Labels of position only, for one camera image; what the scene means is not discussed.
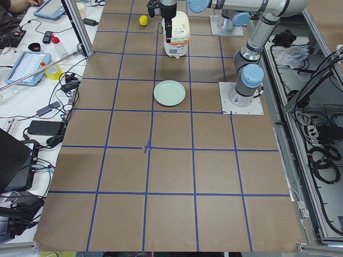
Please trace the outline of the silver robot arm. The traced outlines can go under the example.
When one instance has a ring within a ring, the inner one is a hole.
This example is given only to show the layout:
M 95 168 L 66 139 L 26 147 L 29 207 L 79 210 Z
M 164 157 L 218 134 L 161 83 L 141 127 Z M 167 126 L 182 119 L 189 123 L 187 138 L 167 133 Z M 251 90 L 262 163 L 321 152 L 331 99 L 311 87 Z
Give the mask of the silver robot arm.
M 280 18 L 293 16 L 308 4 L 309 1 L 187 1 L 188 7 L 194 13 L 201 13 L 207 8 L 226 10 L 232 24 L 239 14 L 260 14 L 246 45 L 234 56 L 238 81 L 228 94 L 233 105 L 243 108 L 251 104 L 255 91 L 264 79 L 264 71 L 258 65 L 260 53 Z
M 210 15 L 211 33 L 214 36 L 243 36 L 242 27 L 249 21 L 249 18 L 248 12 L 222 10 L 219 16 Z M 188 16 L 182 11 L 177 11 L 172 23 L 170 41 L 167 41 L 167 29 L 164 25 L 162 26 L 164 43 L 180 45 L 189 42 L 190 24 Z

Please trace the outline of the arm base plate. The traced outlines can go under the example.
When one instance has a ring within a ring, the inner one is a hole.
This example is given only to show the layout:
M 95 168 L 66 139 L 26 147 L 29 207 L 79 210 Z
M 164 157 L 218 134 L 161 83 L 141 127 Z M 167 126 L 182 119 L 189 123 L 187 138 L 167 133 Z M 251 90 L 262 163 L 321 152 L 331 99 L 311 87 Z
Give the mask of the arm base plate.
M 253 96 L 241 96 L 235 90 L 235 82 L 219 82 L 222 113 L 226 115 L 263 115 L 258 89 Z
M 211 33 L 213 36 L 243 37 L 242 27 L 233 26 L 230 19 L 223 16 L 210 16 Z

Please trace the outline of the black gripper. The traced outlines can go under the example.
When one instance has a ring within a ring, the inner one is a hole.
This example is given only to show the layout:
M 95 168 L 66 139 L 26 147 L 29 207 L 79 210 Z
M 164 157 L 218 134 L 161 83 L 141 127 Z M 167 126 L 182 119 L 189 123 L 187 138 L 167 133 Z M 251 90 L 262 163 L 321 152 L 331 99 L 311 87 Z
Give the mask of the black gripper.
M 163 5 L 160 4 L 160 13 L 165 22 L 165 38 L 166 42 L 170 43 L 172 39 L 172 19 L 176 16 L 177 4 Z

